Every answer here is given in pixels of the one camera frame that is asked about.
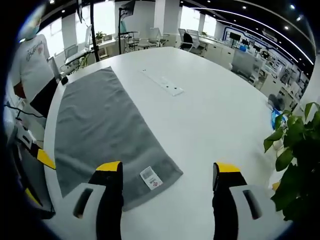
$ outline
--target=cable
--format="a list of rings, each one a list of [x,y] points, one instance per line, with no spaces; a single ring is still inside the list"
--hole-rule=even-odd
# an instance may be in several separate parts
[[[20,108],[17,108],[17,107],[14,107],[14,106],[9,106],[9,105],[7,105],[7,104],[5,104],[5,105],[3,105],[4,107],[7,107],[7,108],[10,108],[10,109],[14,109],[14,110],[18,110],[19,111],[19,113],[18,113],[18,115],[20,114],[20,112],[21,113],[24,113],[24,114],[26,114],[26,115],[33,115],[33,116],[35,116],[36,118],[45,118],[44,116],[37,116],[37,115],[35,115],[35,114],[33,114],[33,113],[31,113],[31,112],[25,112],[25,111],[23,111],[23,110],[21,110]]]
[[[87,25],[87,23],[86,23],[86,21],[85,21],[84,17],[83,17],[83,16],[81,16],[81,18],[82,18],[82,20],[83,20],[84,24],[86,25],[86,27],[88,28],[88,25]]]

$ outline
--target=green plant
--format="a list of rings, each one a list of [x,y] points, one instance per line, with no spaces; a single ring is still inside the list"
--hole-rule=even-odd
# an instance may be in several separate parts
[[[283,138],[284,152],[276,159],[275,169],[284,169],[280,185],[271,199],[277,211],[282,210],[285,220],[303,221],[312,215],[319,204],[320,184],[320,105],[316,102],[305,106],[307,121],[310,109],[315,104],[313,119],[304,123],[301,116],[284,111],[275,119],[275,132],[264,142],[264,152]],[[286,126],[281,126],[283,115],[288,117]]]
[[[102,31],[98,31],[98,32],[95,34],[95,39],[100,40],[100,39],[103,39],[104,36],[105,36],[105,34],[102,33]]]

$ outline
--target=white cabinet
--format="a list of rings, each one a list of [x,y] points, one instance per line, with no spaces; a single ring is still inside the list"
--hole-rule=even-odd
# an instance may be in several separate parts
[[[224,46],[221,51],[221,59],[220,59],[220,65],[226,69],[229,69],[230,64],[232,63],[235,55],[235,50]]]
[[[222,47],[213,44],[208,45],[208,50],[204,54],[204,58],[216,64],[221,64]]]
[[[281,87],[283,86],[283,83],[275,79],[271,74],[268,74],[266,77],[260,91],[268,98],[270,94],[273,94],[275,96],[278,96],[278,93],[280,92]]]

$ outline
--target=ceiling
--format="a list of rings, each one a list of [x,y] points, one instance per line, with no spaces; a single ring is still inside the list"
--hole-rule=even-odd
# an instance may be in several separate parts
[[[306,12],[310,12],[309,6],[306,7],[301,2],[295,0],[183,0],[180,2],[180,5],[190,8],[202,7],[214,9],[213,11],[200,9],[200,12],[210,15],[218,21],[226,21],[230,24],[222,23],[232,26],[233,28],[244,31],[245,29],[242,27],[245,27],[246,29],[252,30],[254,32],[248,32],[259,39],[261,35],[263,35],[262,30],[268,30],[269,33],[277,38],[277,44],[285,51],[274,44],[273,41],[266,40],[265,38],[263,38],[263,40],[275,49],[278,47],[277,51],[281,52],[290,60],[292,57],[290,57],[288,53],[291,54],[298,61],[296,62],[293,59],[292,62],[295,63],[307,77],[311,76],[314,68],[312,63],[315,62],[316,50],[313,44],[314,34],[311,33],[311,28],[309,27],[310,21],[307,21],[307,19],[309,20],[309,16],[308,18],[306,17]],[[301,15],[303,16],[302,19],[297,21],[297,18]]]
[[[50,4],[49,0],[47,2],[46,11],[43,17],[40,28],[45,27],[53,20],[67,16],[76,11],[76,0],[54,0],[54,4]],[[104,0],[94,0],[94,2],[103,2]],[[278,40],[278,45],[281,46],[285,51],[290,53],[298,62],[292,60],[305,74],[307,77],[311,76],[313,72],[313,65],[311,62],[315,62],[315,48],[314,48],[314,39],[315,42],[320,43],[320,28],[318,25],[318,18],[314,14],[312,6],[308,4],[308,1],[302,0],[182,0],[180,6],[187,6],[190,8],[204,7],[209,9],[216,9],[216,11],[200,10],[202,14],[207,14],[214,16],[218,21],[226,21],[231,24],[222,22],[225,25],[233,25],[233,28],[239,30],[244,30],[239,26],[245,27],[254,32],[250,34],[255,35],[258,38],[261,38],[262,30],[266,29],[274,35]],[[293,4],[295,9],[291,9],[290,5]],[[260,23],[245,18],[249,17]],[[300,21],[297,21],[297,18],[303,15],[303,18]],[[266,26],[263,26],[261,23],[273,28],[274,30],[269,29]],[[265,42],[274,46],[276,49],[277,46],[271,41],[263,39]],[[292,41],[297,47],[301,49],[302,52],[310,59],[308,60],[306,56],[297,49],[290,41]],[[281,52],[288,59],[292,59],[285,51],[279,48],[277,51]]]

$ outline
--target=white table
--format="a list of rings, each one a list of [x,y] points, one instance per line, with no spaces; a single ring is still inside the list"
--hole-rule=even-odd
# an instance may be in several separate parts
[[[235,164],[248,184],[268,185],[275,156],[264,154],[263,148],[264,138],[273,131],[267,98],[223,67],[172,47],[108,58],[70,75],[69,83],[109,66],[164,150],[184,172],[169,189],[123,213],[122,239],[213,239],[214,162]],[[168,94],[143,69],[165,76],[184,92]],[[51,159],[64,89],[59,83],[46,122],[44,150]],[[59,201],[61,196],[50,186],[54,184],[48,185],[50,197]]]

